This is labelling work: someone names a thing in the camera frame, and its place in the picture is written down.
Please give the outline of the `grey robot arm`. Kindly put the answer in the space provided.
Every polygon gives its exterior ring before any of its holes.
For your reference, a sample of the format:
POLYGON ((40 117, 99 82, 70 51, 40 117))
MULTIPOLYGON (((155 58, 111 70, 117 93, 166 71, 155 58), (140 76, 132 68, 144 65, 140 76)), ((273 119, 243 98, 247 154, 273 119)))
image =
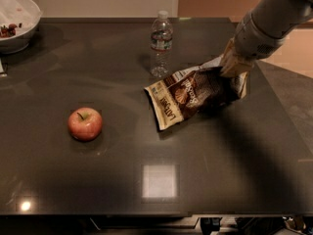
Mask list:
POLYGON ((220 63, 221 75, 237 76, 250 71, 255 60, 271 56, 295 27, 313 18, 312 7, 313 0, 261 0, 237 25, 220 63))

